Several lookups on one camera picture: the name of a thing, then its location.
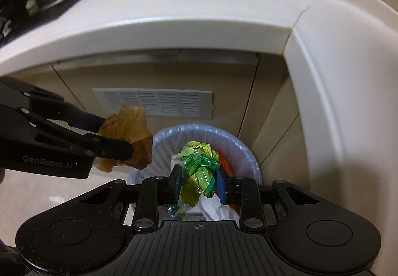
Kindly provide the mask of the white paper pile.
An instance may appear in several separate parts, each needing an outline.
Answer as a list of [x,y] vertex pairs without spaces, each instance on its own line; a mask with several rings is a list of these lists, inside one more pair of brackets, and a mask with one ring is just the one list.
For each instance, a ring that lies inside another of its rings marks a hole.
[[[179,164],[182,167],[182,163],[177,161],[175,158],[176,155],[173,155],[171,158],[171,167],[174,167],[175,164]],[[194,207],[184,204],[179,195],[178,203],[176,205],[169,206],[168,214],[172,219],[181,220],[239,221],[239,216],[236,210],[228,205],[223,205],[219,199],[217,191],[211,199],[201,195],[199,201]]]

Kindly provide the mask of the green yellow plastic wrapper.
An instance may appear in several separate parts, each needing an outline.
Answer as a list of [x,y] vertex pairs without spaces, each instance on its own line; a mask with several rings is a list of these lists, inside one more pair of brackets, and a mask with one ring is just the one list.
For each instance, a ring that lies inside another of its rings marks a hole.
[[212,198],[217,190],[216,171],[221,167],[219,155],[208,143],[188,141],[176,155],[182,163],[182,202],[194,207],[201,195]]

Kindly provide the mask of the brown paper bag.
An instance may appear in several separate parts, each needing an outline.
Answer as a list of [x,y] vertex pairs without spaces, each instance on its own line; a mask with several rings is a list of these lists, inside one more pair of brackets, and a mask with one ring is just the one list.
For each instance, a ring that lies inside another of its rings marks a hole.
[[94,167],[103,172],[112,172],[114,166],[125,165],[138,170],[152,163],[153,135],[146,126],[143,107],[123,104],[117,114],[110,115],[99,129],[99,135],[132,145],[132,156],[125,161],[118,159],[95,159]]

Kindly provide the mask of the bin with blue liner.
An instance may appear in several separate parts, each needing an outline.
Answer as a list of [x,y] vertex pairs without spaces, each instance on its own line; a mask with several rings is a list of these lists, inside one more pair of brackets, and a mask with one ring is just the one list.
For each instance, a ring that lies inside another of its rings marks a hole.
[[239,207],[224,205],[219,199],[217,172],[224,168],[230,177],[248,176],[262,182],[254,154],[238,138],[213,126],[186,124],[155,134],[151,164],[143,170],[132,169],[128,184],[168,176],[176,165],[183,169],[179,201],[159,209],[161,220],[238,221]]

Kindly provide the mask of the silver cabinet vent grille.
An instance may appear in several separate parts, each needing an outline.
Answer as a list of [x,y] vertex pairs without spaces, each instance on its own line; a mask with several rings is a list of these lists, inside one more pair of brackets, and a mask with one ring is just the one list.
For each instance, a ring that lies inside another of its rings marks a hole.
[[128,105],[143,107],[147,116],[212,118],[212,91],[144,88],[93,88],[92,91],[109,114]]

